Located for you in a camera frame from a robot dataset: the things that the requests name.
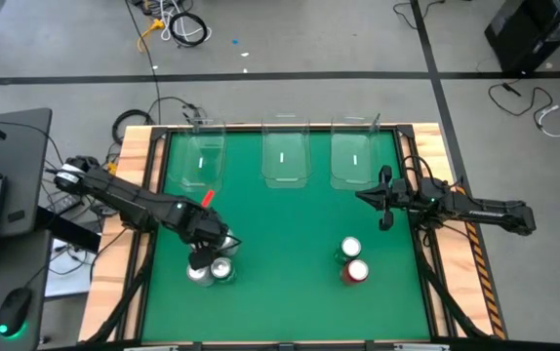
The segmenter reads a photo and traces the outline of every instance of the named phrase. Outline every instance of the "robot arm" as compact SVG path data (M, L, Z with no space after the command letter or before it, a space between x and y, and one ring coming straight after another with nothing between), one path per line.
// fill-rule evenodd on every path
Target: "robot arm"
M393 224L391 208L414 212L419 224L425 226L440 227L444 221L453 219L498 225L519 235L530 235L536 230L534 213L522 201L473 199L430 177L422 178L415 191L405 178L392 179L388 166L380 170L378 186L356 192L356 196L383 211L381 230L388 230Z
M196 248L189 257L194 269L211 264L229 235L228 226L213 209L184 196L145 190L103 170L93 157L65 160L61 170L56 170L55 184L62 191L91 195L118 210L125 227L149 232L161 224L178 233L185 244Z

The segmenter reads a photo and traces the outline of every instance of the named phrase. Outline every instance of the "gray floor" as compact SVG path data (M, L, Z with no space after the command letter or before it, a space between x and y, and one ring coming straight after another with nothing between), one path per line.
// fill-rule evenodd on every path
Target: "gray floor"
M483 31L502 2L450 0L431 7L425 22L440 71L499 70ZM394 3L198 0L194 12L213 29L211 39L179 50L154 33L150 51L160 74L424 72L419 37L392 13ZM414 21L410 8L405 12ZM136 40L121 1L7 0L0 14L0 77L148 74ZM560 71L560 49L547 62L543 70ZM560 342L560 139L540 133L530 115L508 116L492 105L487 90L498 82L443 81L443 87L474 194L524 199L536 211L539 229L528 238L483 227L509 336ZM534 86L560 104L560 79L520 82L522 98L496 94L522 109ZM227 122L257 122L279 112L312 121L380 112L390 122L441 122L429 80L164 83L161 94L201 104ZM11 85L0 86L0 113L51 107L52 136L64 156L103 158L114 118L154 99L148 83ZM178 104L167 102L162 111L163 123L181 118ZM560 110L545 125L560 132ZM52 148L49 158L56 160ZM51 345L75 340L83 305L83 296L46 304L43 333L54 338Z

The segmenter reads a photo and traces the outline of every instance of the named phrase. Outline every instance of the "red soda can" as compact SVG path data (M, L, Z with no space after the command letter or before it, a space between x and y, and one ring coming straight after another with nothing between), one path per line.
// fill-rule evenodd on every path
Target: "red soda can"
M340 272L340 278L350 286L366 281L368 276L369 266L362 259L349 261Z

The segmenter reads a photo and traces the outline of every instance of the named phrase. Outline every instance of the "green mat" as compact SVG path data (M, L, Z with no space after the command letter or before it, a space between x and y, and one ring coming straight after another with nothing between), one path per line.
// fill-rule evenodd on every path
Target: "green mat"
M405 213L388 232L353 191L330 185L330 134L310 135L312 175L299 189L271 189L260 173L261 136L226 135L225 170L213 207L243 240L231 285L201 288L185 274L189 247L159 231L142 340L304 341L428 339ZM399 176L392 133L381 163ZM168 173L175 171L178 141ZM183 194L166 178L165 192ZM203 193L186 195L200 201ZM334 251L346 236L363 246L367 282L347 287Z

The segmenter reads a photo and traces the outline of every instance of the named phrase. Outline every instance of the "transparent container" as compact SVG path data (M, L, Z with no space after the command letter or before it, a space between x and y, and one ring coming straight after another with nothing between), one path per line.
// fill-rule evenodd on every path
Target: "transparent container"
M330 183L339 190L364 190L378 183L380 116L332 119Z
M262 120L262 167L271 188L301 188L310 177L310 123L294 114Z
M225 163L225 122L217 118L196 120L179 130L176 166L168 178L185 192L221 189Z

